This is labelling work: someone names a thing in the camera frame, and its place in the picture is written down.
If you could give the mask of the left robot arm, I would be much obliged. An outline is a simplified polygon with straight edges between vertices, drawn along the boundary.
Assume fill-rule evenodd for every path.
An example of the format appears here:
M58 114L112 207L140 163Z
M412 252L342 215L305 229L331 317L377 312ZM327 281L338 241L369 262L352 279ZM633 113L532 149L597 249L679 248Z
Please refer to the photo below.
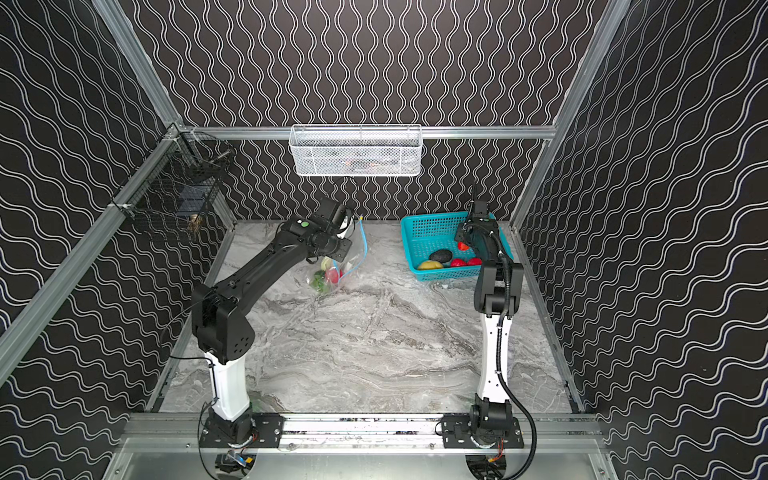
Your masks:
M343 261L357 220L346 205L323 198L307 217L280 224L273 239L239 270L195 289L191 332L210 362L215 415L233 423L251 411L244 357L255 341L247 314L294 266L324 257Z

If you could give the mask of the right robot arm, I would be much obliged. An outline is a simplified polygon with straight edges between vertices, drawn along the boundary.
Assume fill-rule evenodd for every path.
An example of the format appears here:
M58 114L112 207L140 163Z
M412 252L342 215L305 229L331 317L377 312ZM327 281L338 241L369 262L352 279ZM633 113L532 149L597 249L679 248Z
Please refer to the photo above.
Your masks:
M512 422L513 409L520 406L508 384L508 363L510 330L520 308L524 269L508 252L485 201L470 202L455 239L480 260L473 300L481 315L484 341L481 379L470 416L476 428L500 429Z

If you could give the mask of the clear zip top bag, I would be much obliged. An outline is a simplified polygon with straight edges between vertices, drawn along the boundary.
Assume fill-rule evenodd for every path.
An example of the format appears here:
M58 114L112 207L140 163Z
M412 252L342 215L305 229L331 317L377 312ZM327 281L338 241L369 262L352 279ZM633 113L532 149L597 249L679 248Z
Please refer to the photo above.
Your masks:
M315 268L310 269L309 273L306 276L305 283L307 284L307 286L319 295L325 295L325 294L334 292L345 283L348 283L352 279L352 277L355 275L355 273L361 269L362 264L367 259L367 256L369 253L369 242L368 242L368 238L367 238L367 234L364 226L364 217L361 215L355 215L353 220L346 221L346 226L347 228L341 235L340 239L349 240L351 244L349 245L349 248L346 251L344 259L337 260L330 257L332 260L335 261L336 267L343 272L343 276L340 279L339 283L335 285L330 292L324 293L324 294L317 293L309 285L309 279L311 275L320 268L320 261L324 257L329 257L329 256L321 257L320 260L315 264Z

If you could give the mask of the yellow toy potato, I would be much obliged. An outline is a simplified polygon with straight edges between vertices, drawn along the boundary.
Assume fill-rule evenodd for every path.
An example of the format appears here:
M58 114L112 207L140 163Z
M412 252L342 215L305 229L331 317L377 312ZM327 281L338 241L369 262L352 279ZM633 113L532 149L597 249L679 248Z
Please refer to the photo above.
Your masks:
M442 269L444 265L438 261L434 260L426 260L418 265L417 269L419 271L427 271L427 270L437 270Z

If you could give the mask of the white mesh wall basket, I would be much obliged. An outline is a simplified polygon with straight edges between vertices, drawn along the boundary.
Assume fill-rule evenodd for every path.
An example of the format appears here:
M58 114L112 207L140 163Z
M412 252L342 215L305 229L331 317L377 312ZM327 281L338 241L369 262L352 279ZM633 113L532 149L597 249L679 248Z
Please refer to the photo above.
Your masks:
M421 172L418 124L296 124L289 151L305 177L414 177Z

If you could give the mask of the dark toy eggplant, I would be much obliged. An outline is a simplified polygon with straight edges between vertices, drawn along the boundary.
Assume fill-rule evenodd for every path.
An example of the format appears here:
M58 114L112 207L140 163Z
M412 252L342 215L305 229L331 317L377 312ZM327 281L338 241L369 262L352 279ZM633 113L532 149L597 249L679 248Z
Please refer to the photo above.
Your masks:
M449 249L439 249L432 252L428 259L441 264L450 263L453 259L453 252Z

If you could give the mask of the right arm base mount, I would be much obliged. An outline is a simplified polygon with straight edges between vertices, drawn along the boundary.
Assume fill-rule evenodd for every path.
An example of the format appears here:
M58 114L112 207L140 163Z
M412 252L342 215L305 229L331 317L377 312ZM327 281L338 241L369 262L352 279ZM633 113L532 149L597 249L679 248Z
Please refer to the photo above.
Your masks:
M488 454L465 456L466 465L475 479L520 479L530 462L525 460L514 472L507 472L506 453L523 449L525 444L518 420L503 414L499 418L479 413L445 414L435 433L445 449L490 450Z

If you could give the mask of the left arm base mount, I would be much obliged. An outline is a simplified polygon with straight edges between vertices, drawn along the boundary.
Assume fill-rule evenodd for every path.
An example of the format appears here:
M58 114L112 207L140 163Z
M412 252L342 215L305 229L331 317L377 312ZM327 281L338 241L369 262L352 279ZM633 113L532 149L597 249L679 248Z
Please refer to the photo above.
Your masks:
M225 451L216 454L213 471L206 465L204 470L215 479L245 478L257 459L256 453L247 453L247 450L278 447L284 424L285 418L277 413L246 411L229 421L209 409L207 418L198 421L199 456L203 458L204 448L225 448Z

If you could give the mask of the teal plastic basket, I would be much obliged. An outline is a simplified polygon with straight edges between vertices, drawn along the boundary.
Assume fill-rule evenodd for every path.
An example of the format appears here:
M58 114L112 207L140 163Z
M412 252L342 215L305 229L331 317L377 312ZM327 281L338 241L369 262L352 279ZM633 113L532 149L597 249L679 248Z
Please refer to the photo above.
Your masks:
M418 281L428 282L476 277L479 265L451 267L453 260L469 262L476 257L472 249L461 250L455 234L468 216L467 211L412 215L400 222L401 238L407 265ZM420 270L422 263L438 250L447 250L452 258L443 268Z

